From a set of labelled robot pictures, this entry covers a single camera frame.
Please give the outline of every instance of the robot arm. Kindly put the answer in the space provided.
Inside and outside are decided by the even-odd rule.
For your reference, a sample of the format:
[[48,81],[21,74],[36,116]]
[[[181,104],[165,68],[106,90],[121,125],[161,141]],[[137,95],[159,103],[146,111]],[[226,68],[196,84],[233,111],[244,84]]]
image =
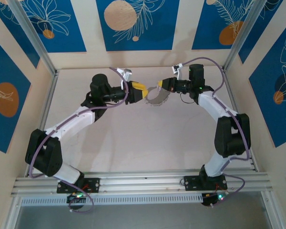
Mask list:
[[[181,67],[179,65],[173,66],[173,72],[178,74],[179,78]],[[189,93],[190,98],[203,107],[216,121],[215,152],[210,161],[203,165],[199,175],[202,186],[205,186],[207,190],[212,190],[215,183],[223,178],[223,169],[231,158],[245,152],[240,130],[231,115],[239,122],[248,148],[251,145],[249,117],[230,109],[214,94],[214,90],[210,86],[205,85],[204,67],[201,64],[189,66],[189,80],[179,80],[178,77],[172,77],[160,81],[158,85],[173,93]]]
[[[118,69],[123,74],[129,88],[126,104],[136,103],[142,100],[148,93],[145,86],[129,81],[131,71]],[[32,132],[25,161],[31,164],[33,155],[42,141],[48,137],[40,152],[38,153],[34,168],[48,177],[62,179],[77,187],[83,186],[84,174],[63,162],[61,155],[61,144],[66,143],[72,136],[80,132],[84,127],[96,122],[106,109],[89,110],[92,107],[107,106],[107,102],[119,102],[126,95],[123,83],[118,87],[111,87],[104,74],[97,74],[92,78],[90,92],[81,106],[69,117],[55,126],[42,131],[36,129]]]

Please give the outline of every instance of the perforated metal strip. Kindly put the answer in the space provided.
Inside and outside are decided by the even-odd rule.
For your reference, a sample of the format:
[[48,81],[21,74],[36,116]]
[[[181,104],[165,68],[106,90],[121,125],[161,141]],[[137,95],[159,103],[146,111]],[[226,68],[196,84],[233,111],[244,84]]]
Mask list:
[[[168,203],[202,203],[202,194],[171,194],[171,195],[114,195],[94,196],[95,205],[124,205],[124,204],[168,204]],[[21,206],[65,206],[66,196],[23,198]],[[73,205],[91,204],[85,199]]]

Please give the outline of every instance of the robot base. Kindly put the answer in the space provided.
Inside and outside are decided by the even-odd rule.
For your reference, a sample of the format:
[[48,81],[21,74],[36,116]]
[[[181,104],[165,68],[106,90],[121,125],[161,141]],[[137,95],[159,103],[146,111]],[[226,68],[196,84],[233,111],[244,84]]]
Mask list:
[[227,190],[227,183],[224,175],[208,177],[202,166],[198,176],[185,176],[184,185],[186,191],[209,191],[216,190],[219,186],[222,190]]
[[[99,193],[99,187],[100,187],[100,179],[99,178],[83,178],[81,181],[81,184],[75,184],[75,186],[78,187],[84,187],[87,186],[87,189],[84,191],[87,193]],[[57,185],[56,193],[60,194],[71,194],[71,193],[77,193],[78,190],[76,190],[73,187],[70,187],[69,185],[59,182]]]

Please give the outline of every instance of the purple cable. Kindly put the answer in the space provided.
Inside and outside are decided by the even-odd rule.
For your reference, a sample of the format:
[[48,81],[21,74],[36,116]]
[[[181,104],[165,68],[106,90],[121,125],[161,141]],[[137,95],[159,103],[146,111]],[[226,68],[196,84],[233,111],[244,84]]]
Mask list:
[[[222,102],[220,102],[220,100],[218,100],[218,99],[215,97],[215,93],[216,93],[220,88],[222,88],[223,85],[224,85],[224,83],[225,83],[225,73],[224,73],[223,69],[220,67],[220,65],[219,65],[216,61],[214,61],[214,60],[212,60],[212,59],[210,59],[210,58],[208,58],[208,57],[197,57],[197,58],[194,58],[194,59],[192,59],[192,60],[190,60],[190,61],[187,61],[187,62],[182,63],[182,65],[184,66],[184,65],[186,65],[186,64],[188,64],[188,63],[190,63],[190,62],[193,62],[193,61],[196,61],[196,60],[199,60],[199,59],[206,59],[206,60],[209,60],[209,61],[213,62],[213,63],[217,66],[217,68],[220,70],[220,73],[221,73],[221,76],[222,76],[222,79],[223,79],[223,80],[222,80],[220,86],[213,91],[212,97],[214,98],[214,100],[215,100],[222,108],[224,108],[224,109],[226,110],[227,107],[226,107]],[[245,134],[244,134],[244,132],[243,132],[243,130],[242,130],[242,128],[241,128],[241,126],[240,126],[238,120],[234,117],[234,115],[233,115],[230,111],[227,111],[227,113],[233,118],[233,120],[235,121],[235,123],[236,123],[236,125],[237,125],[237,128],[238,128],[238,130],[239,130],[239,133],[240,133],[240,135],[241,135],[241,137],[242,137],[242,140],[243,140],[243,142],[244,142],[244,145],[245,145],[246,158],[238,158],[238,157],[232,157],[232,158],[230,158],[230,160],[228,160],[228,161],[224,164],[224,166],[220,169],[221,172],[228,166],[228,164],[229,164],[230,161],[232,161],[232,160],[247,161],[247,160],[250,159],[249,147],[248,147],[248,144],[247,144],[247,141],[246,141],[246,138],[245,138]],[[233,176],[233,175],[227,175],[227,174],[224,174],[224,173],[223,173],[223,175],[224,175],[224,176],[227,176],[227,177],[232,177],[232,178],[235,178],[235,179],[242,180],[242,182],[243,182],[243,184],[241,185],[241,187],[238,188],[238,189],[237,189],[235,192],[233,192],[232,194],[238,193],[238,192],[245,186],[245,180],[242,179],[241,177],[236,177],[236,176]],[[214,205],[218,205],[219,203],[222,203],[223,200],[217,202],[216,204],[213,204],[213,206],[214,206]]]
[[[92,108],[87,108],[86,110],[83,110],[81,112],[78,113],[78,115],[81,115],[82,113],[85,113],[87,111],[93,111],[93,110],[97,110],[97,109],[110,109],[110,108],[115,108],[117,106],[120,106],[122,103],[124,103],[127,99],[127,96],[128,96],[128,92],[129,92],[129,88],[128,88],[128,84],[127,84],[127,81],[123,78],[123,76],[115,69],[115,68],[112,68],[112,67],[109,67],[109,69],[113,70],[115,73],[117,73],[120,78],[123,80],[124,84],[125,84],[125,88],[126,88],[126,93],[125,93],[125,97],[123,98],[123,100],[116,104],[116,105],[112,105],[112,106],[99,106],[99,107],[92,107]],[[56,127],[56,130],[59,130],[60,128],[62,128],[64,125],[66,125],[68,122],[70,122],[72,119],[76,118],[77,115],[72,115],[71,117],[69,117],[68,119],[66,119],[64,122],[62,122],[59,126]],[[38,178],[40,176],[42,176],[43,174],[39,174],[37,176],[33,176],[32,172],[33,172],[33,166],[34,166],[34,163],[35,163],[35,160],[37,158],[37,155],[38,153],[40,152],[41,148],[43,147],[43,145],[46,143],[46,141],[55,133],[55,130],[52,130],[44,139],[43,141],[40,143],[40,145],[37,147],[34,155],[33,155],[33,158],[32,158],[32,161],[30,163],[30,169],[29,169],[29,176],[30,178],[32,179],[35,179],[35,178]],[[75,185],[65,181],[65,180],[61,180],[61,182],[77,189],[78,191],[82,192],[84,195],[86,195],[92,202],[92,207],[87,210],[87,211],[74,211],[72,210],[73,212],[76,212],[76,213],[88,213],[90,211],[93,210],[93,207],[94,207],[94,202],[93,202],[93,199],[91,198],[90,195],[88,195],[88,193],[86,193],[84,190],[80,189],[79,187],[76,187]]]

